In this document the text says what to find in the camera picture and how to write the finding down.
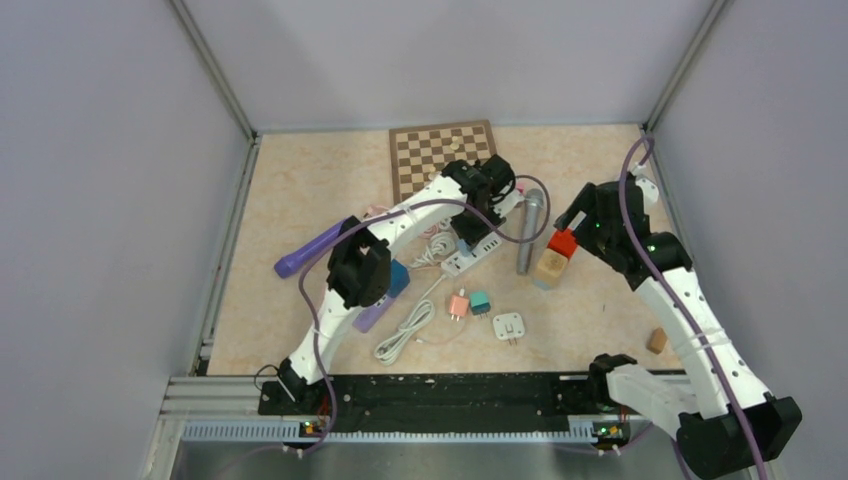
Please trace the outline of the red cube socket adapter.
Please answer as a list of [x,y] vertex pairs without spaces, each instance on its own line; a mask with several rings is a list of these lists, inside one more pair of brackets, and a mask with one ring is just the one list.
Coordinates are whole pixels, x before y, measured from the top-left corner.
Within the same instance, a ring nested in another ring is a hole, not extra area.
[[547,248],[559,255],[571,259],[579,248],[579,245],[573,231],[570,228],[566,228],[564,230],[554,231],[548,241]]

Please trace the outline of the wooden cube socket adapter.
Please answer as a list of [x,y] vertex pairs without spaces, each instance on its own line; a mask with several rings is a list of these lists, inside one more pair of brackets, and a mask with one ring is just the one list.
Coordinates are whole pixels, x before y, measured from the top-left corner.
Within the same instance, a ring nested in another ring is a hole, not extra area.
[[558,285],[568,263],[568,258],[559,255],[552,250],[545,249],[535,265],[533,278],[546,279],[549,281],[556,280]]

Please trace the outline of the teal charger plug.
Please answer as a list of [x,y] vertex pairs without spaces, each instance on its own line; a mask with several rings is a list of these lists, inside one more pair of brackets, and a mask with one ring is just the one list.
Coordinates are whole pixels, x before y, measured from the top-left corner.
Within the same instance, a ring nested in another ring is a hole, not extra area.
[[477,318],[486,318],[491,311],[489,296],[484,291],[474,291],[469,295],[469,311]]

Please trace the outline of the blue cube socket adapter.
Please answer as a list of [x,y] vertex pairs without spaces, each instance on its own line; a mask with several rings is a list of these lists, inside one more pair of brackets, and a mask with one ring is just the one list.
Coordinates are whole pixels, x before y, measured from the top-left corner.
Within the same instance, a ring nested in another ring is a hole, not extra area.
[[397,260],[390,265],[390,285],[387,291],[389,298],[397,298],[410,284],[409,270]]

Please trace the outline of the white charger plug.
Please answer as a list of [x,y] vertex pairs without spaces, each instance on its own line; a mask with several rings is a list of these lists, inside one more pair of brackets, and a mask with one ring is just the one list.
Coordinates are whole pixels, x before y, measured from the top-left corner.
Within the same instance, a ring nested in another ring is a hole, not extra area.
[[516,346],[527,332],[523,317],[516,312],[495,316],[491,321],[497,340]]

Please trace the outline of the light blue charger plug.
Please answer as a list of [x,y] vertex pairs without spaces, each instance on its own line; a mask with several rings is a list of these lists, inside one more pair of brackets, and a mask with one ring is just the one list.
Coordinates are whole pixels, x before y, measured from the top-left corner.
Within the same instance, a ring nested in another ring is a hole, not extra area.
[[458,249],[459,253],[464,257],[471,257],[471,256],[474,255],[474,245],[469,244],[468,242],[466,242],[463,239],[460,239],[457,242],[457,249]]

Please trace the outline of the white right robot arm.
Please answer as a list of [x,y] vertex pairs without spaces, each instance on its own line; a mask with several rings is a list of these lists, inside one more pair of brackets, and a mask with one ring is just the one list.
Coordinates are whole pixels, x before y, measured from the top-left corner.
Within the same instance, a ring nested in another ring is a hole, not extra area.
[[682,390],[625,354],[601,354],[589,367],[589,404],[600,412],[621,404],[646,417],[702,479],[778,459],[802,421],[800,407],[775,396],[739,354],[680,240],[652,231],[636,179],[585,184],[555,227],[624,277],[655,313],[690,382]]

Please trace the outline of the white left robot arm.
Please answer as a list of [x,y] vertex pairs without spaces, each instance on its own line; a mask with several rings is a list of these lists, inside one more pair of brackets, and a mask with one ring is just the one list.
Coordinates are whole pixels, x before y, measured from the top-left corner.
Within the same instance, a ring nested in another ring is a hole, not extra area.
[[460,241],[476,247],[518,203],[516,180],[511,165],[498,155],[473,163],[456,160],[387,212],[366,220],[345,219],[336,237],[314,257],[328,259],[326,288],[320,304],[307,304],[310,329],[278,368],[283,401],[302,414],[317,407],[317,382],[327,376],[354,319],[387,294],[398,252],[444,220]]

